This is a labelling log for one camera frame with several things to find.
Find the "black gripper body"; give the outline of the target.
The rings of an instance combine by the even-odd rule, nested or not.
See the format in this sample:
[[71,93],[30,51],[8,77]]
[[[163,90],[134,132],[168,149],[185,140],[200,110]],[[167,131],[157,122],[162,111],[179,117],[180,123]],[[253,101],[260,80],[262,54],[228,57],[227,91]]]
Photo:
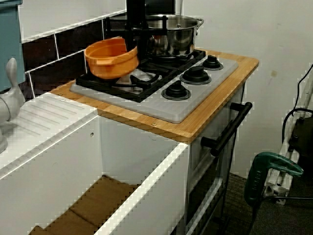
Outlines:
[[[128,0],[124,16],[107,17],[105,19],[106,34],[125,34],[126,30],[140,34],[141,31],[163,31],[165,15],[169,13],[167,0]],[[160,21],[161,26],[153,29],[152,21]]]

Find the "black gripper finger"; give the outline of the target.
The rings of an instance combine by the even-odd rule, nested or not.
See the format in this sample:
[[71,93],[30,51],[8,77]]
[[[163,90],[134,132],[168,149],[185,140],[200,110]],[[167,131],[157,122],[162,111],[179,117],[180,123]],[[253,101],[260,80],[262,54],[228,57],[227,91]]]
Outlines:
[[138,49],[138,59],[143,60],[146,57],[147,53],[147,43],[149,40],[149,35],[147,31],[141,31],[139,35],[139,39],[137,41],[137,49]]
[[127,52],[134,49],[135,44],[134,44],[134,33],[133,33],[133,31],[131,31],[131,30],[125,31],[125,44],[126,44]]

